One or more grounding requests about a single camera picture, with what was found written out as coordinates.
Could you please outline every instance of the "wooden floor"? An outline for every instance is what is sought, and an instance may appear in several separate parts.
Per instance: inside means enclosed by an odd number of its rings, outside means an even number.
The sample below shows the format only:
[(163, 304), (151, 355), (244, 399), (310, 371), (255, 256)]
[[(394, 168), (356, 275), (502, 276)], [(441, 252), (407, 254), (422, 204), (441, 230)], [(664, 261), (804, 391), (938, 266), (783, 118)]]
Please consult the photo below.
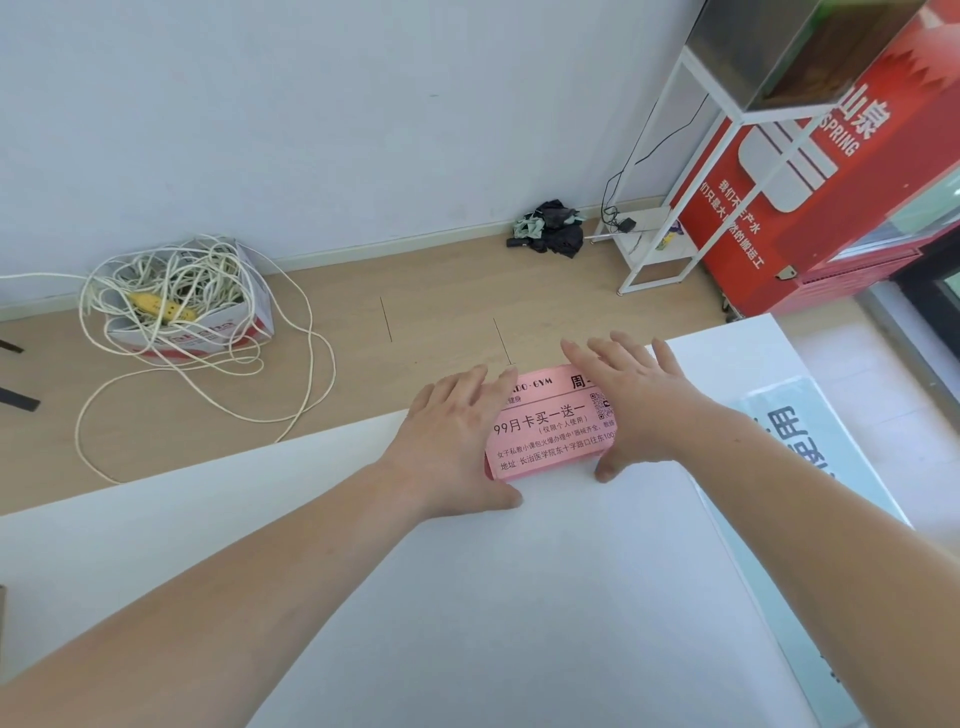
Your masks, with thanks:
[[(423, 383), (477, 362), (521, 371), (558, 364), (561, 336), (584, 340), (622, 328), (641, 339), (670, 338), (723, 324), (719, 294), (702, 271), (680, 285), (618, 297), (625, 275), (611, 243), (568, 260), (508, 251), (500, 237), (296, 273), (316, 330), (336, 350), (338, 375), (328, 400), (293, 435), (402, 409)], [(303, 322), (289, 284), (270, 283), (288, 315)], [(960, 438), (859, 307), (843, 301), (780, 322), (907, 515), (960, 543), (960, 501), (948, 486)], [(43, 400), (34, 414), (0, 408), (0, 514), (105, 487), (74, 453), (74, 421), (101, 383), (138, 365), (89, 346), (75, 313), (0, 324), (0, 338), (26, 349), (0, 360), (4, 386)], [(322, 346), (317, 351), (325, 386), (329, 362)], [(264, 358), (266, 371), (251, 379), (195, 378), (249, 416), (294, 411), (306, 380), (305, 336), (278, 323)], [(280, 431), (232, 419), (163, 372), (107, 389), (90, 410), (84, 444), (102, 469), (126, 481), (265, 446)]]
[[(327, 401), (293, 435), (403, 409), (424, 383), (478, 362), (492, 369), (514, 363), (521, 371), (558, 364), (562, 335), (584, 339), (623, 328), (669, 338), (723, 324), (719, 295), (703, 273), (618, 297), (626, 273), (610, 242), (587, 245), (569, 260), (508, 251), (501, 237), (295, 273), (313, 304), (315, 329), (333, 344), (338, 373)], [(276, 277), (270, 284), (288, 315), (304, 322), (292, 287)], [(34, 414), (0, 407), (0, 513), (108, 485), (74, 453), (74, 421), (100, 384), (142, 365), (90, 346), (75, 312), (0, 324), (0, 338), (26, 350), (0, 352), (3, 385), (42, 400)], [(195, 380), (248, 416), (289, 414), (306, 383), (305, 339), (277, 323), (263, 373), (200, 372)], [(317, 351), (316, 377), (325, 386), (329, 361), (322, 343)], [(128, 481), (265, 446), (282, 429), (235, 420), (177, 374), (154, 372), (108, 388), (87, 415), (83, 440), (102, 470)]]

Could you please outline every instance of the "white wall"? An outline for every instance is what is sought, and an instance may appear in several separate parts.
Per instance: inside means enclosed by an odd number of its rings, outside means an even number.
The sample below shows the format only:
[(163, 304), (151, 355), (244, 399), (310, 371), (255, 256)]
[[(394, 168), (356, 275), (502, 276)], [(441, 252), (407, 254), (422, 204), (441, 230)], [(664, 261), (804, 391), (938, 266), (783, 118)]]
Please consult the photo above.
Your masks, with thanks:
[[(198, 231), (286, 256), (598, 203), (700, 6), (5, 3), (0, 273), (85, 273)], [(627, 198), (664, 193), (709, 117)], [(2, 281), (0, 303), (72, 289)]]

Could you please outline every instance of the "hand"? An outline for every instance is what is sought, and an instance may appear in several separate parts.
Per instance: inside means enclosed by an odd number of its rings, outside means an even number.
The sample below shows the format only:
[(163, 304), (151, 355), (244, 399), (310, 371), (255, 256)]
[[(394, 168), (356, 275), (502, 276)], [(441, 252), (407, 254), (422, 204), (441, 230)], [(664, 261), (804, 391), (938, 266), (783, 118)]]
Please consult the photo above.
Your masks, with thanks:
[(424, 498), (425, 517), (516, 508), (523, 496), (484, 473), (493, 424), (516, 386), (516, 367), (484, 384), (487, 367), (427, 384), (380, 464), (394, 469)]
[(561, 342), (566, 358), (599, 385), (613, 407), (616, 439), (596, 469), (602, 483), (634, 463), (680, 459), (684, 443), (701, 436), (703, 425), (726, 410), (687, 381), (660, 339), (653, 341), (656, 359), (622, 331), (590, 339), (587, 346), (590, 352)]

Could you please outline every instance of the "black cable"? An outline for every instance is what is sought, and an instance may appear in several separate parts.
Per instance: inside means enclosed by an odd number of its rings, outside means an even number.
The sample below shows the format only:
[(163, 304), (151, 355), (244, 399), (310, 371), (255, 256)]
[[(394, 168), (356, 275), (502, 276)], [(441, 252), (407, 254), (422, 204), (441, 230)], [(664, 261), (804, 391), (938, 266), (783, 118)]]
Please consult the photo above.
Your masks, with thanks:
[[(644, 157), (643, 159), (638, 159), (636, 162), (634, 162), (634, 167), (636, 167), (641, 162), (646, 161), (647, 159), (652, 157), (654, 153), (657, 151), (657, 149), (662, 147), (669, 139), (676, 136), (677, 134), (682, 132), (684, 129), (688, 129), (693, 124), (693, 122), (697, 120), (697, 116), (700, 115), (700, 111), (703, 110), (704, 104), (707, 102), (708, 98), (709, 98), (709, 94), (704, 96), (704, 100), (700, 102), (700, 106), (697, 107), (697, 110), (693, 112), (693, 116), (690, 117), (690, 120), (686, 122), (683, 126), (681, 126), (679, 129), (674, 130), (673, 132), (665, 136), (663, 139), (661, 139), (660, 143), (658, 143), (656, 147), (650, 150), (650, 153), (646, 157)], [(640, 130), (640, 136), (636, 138), (636, 142), (634, 143), (634, 148), (630, 150), (630, 156), (627, 157), (627, 161), (624, 162), (623, 164), (623, 169), (621, 169), (619, 172), (617, 172), (615, 175), (613, 175), (611, 178), (607, 180), (607, 186), (605, 186), (603, 190), (603, 204), (600, 206), (600, 218), (604, 221), (604, 223), (606, 223), (608, 228), (611, 228), (614, 231), (619, 230), (619, 226), (617, 225), (617, 222), (616, 222), (616, 216), (620, 214), (620, 210), (618, 210), (614, 205), (607, 206), (607, 200), (609, 199), (607, 197), (607, 191), (610, 189), (610, 183), (613, 182), (613, 180), (617, 180), (617, 178), (621, 178), (621, 179), (623, 178), (623, 173), (627, 171), (627, 165), (630, 164), (630, 157), (634, 155), (634, 152), (636, 151), (636, 145), (640, 143), (640, 139), (643, 137), (643, 133), (647, 129), (647, 124), (650, 123), (651, 116), (653, 116), (652, 109), (650, 111), (650, 116), (647, 116), (647, 120), (643, 124), (643, 129)], [(617, 180), (616, 186), (613, 188), (613, 192), (611, 193), (610, 197), (616, 194), (616, 190), (619, 187), (620, 187), (620, 181)]]

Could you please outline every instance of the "left hand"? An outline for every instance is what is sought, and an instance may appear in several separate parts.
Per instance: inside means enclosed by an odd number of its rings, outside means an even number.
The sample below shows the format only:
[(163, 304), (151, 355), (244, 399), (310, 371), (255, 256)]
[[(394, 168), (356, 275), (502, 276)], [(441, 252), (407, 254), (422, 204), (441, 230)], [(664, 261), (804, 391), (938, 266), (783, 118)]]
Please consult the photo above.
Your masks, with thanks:
[(412, 484), (426, 518), (517, 508), (523, 496), (484, 473), (493, 424), (516, 386), (516, 367), (484, 384), (487, 367), (427, 384), (379, 464)]

